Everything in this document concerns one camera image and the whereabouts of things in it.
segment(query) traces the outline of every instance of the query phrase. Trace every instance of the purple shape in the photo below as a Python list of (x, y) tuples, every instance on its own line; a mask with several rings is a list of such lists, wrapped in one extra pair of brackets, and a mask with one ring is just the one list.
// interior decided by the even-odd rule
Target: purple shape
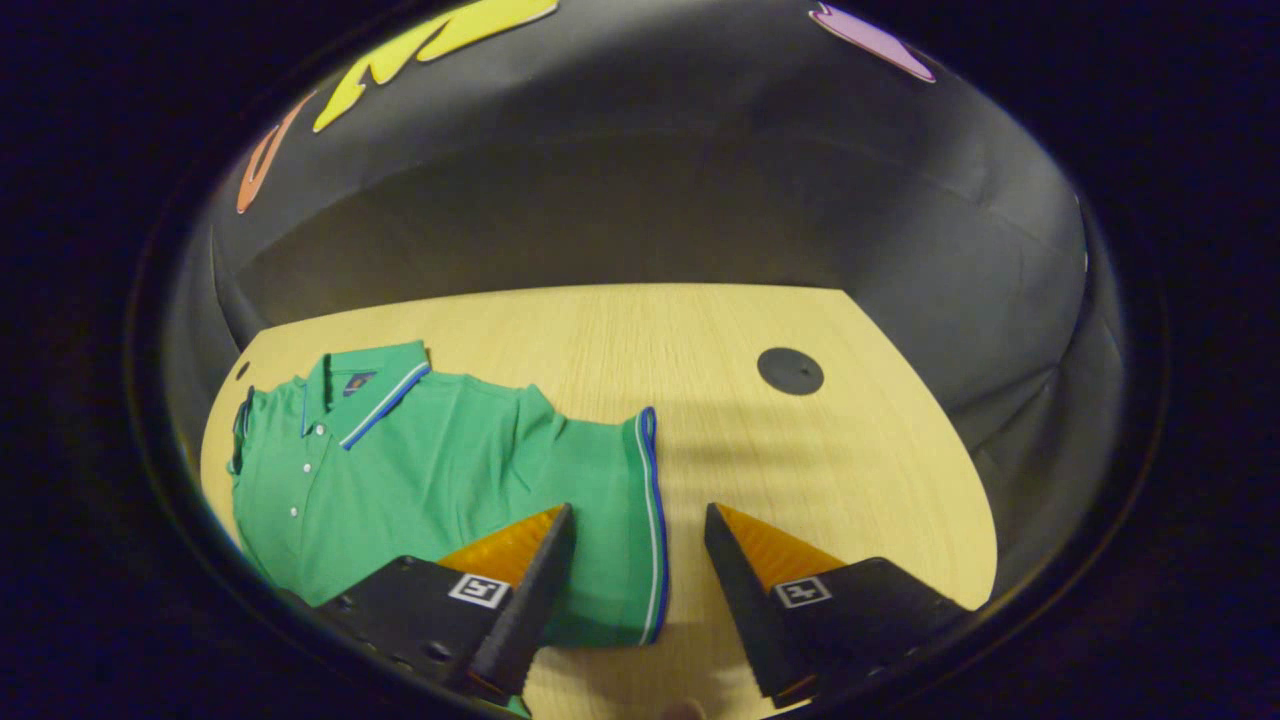
[(899, 38), (867, 20), (860, 20), (824, 3), (818, 3), (818, 8), (820, 9), (810, 10), (809, 17), (836, 37), (842, 37), (863, 50), (893, 63), (924, 82), (937, 82), (929, 68), (916, 60)]

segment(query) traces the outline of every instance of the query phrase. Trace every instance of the orange shape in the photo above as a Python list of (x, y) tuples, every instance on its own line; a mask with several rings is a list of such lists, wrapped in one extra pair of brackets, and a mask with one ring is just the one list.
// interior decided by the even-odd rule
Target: orange shape
[(828, 570), (844, 568), (847, 562), (838, 560), (803, 539), (783, 533), (773, 525), (751, 518), (732, 507), (716, 503), (724, 518), (724, 524), (746, 555), (755, 578), (764, 589), (772, 591), (778, 583), (787, 583)]
[(462, 550), (445, 555), (435, 564), (517, 587), (524, 579), (525, 571), (529, 570), (534, 555), (538, 553), (538, 548), (541, 547), (543, 538), (552, 529), (552, 523), (563, 509), (563, 505), (552, 507), (513, 525), (507, 525), (492, 536), (483, 537)]
[(289, 132), (289, 126), (293, 124), (293, 118), (298, 117), (302, 106), (306, 105), (307, 100), (311, 100), (315, 94), (316, 92), (312, 90), (311, 95), (303, 97), (302, 102), (298, 102), (288, 115), (284, 115), (280, 124), (271, 128), (271, 132), (266, 133), (266, 137), (264, 137), (262, 141), (257, 143), (257, 147), (253, 149), (253, 154), (248, 159), (248, 167), (244, 168), (244, 177), (241, 178), (239, 192), (236, 193), (237, 213), (243, 215), (244, 210), (248, 210), (248, 206), (253, 204), (253, 199), (257, 197), (257, 191), (262, 187), (262, 181), (266, 179), (266, 172), (271, 169), (271, 161), (275, 160), (275, 151), (280, 149), (280, 141), (284, 140), (284, 133)]

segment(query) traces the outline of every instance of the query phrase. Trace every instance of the light wood surface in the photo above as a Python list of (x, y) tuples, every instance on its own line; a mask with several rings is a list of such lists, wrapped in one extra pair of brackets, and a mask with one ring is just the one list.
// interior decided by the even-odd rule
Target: light wood surface
[[(759, 696), (703, 547), (710, 501), (846, 562), (888, 557), (969, 609), (991, 593), (995, 528), (964, 446), (892, 343), (835, 290), (541, 288), (264, 331), (228, 375), (201, 454), (209, 505), (233, 538), (225, 465), (247, 386), (306, 377), (325, 352), (413, 340), (425, 342), (435, 369), (536, 384), (570, 418), (620, 423), (646, 405), (658, 411), (667, 624), (652, 647), (539, 651), (525, 694), (535, 717), (654, 720), (685, 697), (713, 719), (776, 712)], [(755, 363), (778, 346), (814, 357), (826, 373), (822, 389), (796, 397), (765, 384)]]

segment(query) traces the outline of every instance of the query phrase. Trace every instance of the white stripe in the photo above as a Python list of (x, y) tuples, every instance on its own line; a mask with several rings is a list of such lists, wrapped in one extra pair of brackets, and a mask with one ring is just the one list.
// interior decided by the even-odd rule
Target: white stripe
[(357, 434), (360, 434), (361, 428), (364, 428), (366, 424), (369, 424), (370, 420), (372, 420), (379, 413), (381, 413), (383, 407), (385, 407), (387, 404), (390, 402), (390, 400), (393, 397), (396, 397), (396, 395), (401, 391), (401, 388), (404, 387), (404, 383), (407, 383), (410, 380), (410, 378), (412, 378), (415, 374), (417, 374), (419, 370), (421, 370), (422, 368), (426, 368), (426, 363), (419, 363), (417, 368), (413, 368), (412, 370), (410, 370), (408, 374), (404, 375), (404, 378), (399, 383), (397, 383), (396, 387), (393, 387), (390, 392), (387, 393), (387, 397), (384, 397), (381, 402), (379, 402), (378, 405), (375, 405), (374, 409), (369, 411), (369, 415), (365, 415), (365, 419), (361, 420), (358, 425), (356, 425), (356, 429), (351, 430), (351, 434), (348, 434), (347, 437), (342, 438), (342, 441), (338, 445), (342, 445), (343, 447), (346, 447), (346, 445), (348, 442), (351, 442), (351, 438), (353, 438)]
[(644, 644), (649, 637), (649, 625), (653, 624), (653, 603), (658, 600), (658, 532), (653, 521), (653, 478), (649, 477), (649, 451), (645, 450), (644, 441), (640, 439), (640, 424), (644, 421), (644, 413), (636, 418), (636, 446), (640, 447), (640, 461), (644, 462), (644, 502), (649, 507), (649, 551), (653, 556), (653, 585), (649, 588), (649, 611), (644, 619), (644, 632), (640, 633), (640, 642)]

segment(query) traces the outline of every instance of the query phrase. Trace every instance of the dark background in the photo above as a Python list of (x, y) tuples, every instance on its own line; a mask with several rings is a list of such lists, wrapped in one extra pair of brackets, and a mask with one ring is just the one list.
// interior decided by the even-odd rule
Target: dark background
[[(1053, 607), (896, 712), (1262, 717), (1280, 705), (1277, 18), (1248, 9), (1262, 6), (850, 6), (986, 90), (1091, 197), (1128, 213), (1156, 251), (1172, 337), (1166, 433), (1128, 524)], [(5, 716), (390, 712), (193, 570), (140, 482), (120, 338), (146, 232), (192, 160), (232, 152), (237, 118), (269, 122), (275, 108), (255, 99), (301, 87), (288, 76), (301, 59), (337, 61), (330, 41), (379, 12), (394, 10), (374, 36), (430, 5), (396, 8), (6, 9), (5, 609), (18, 633), (0, 664)]]

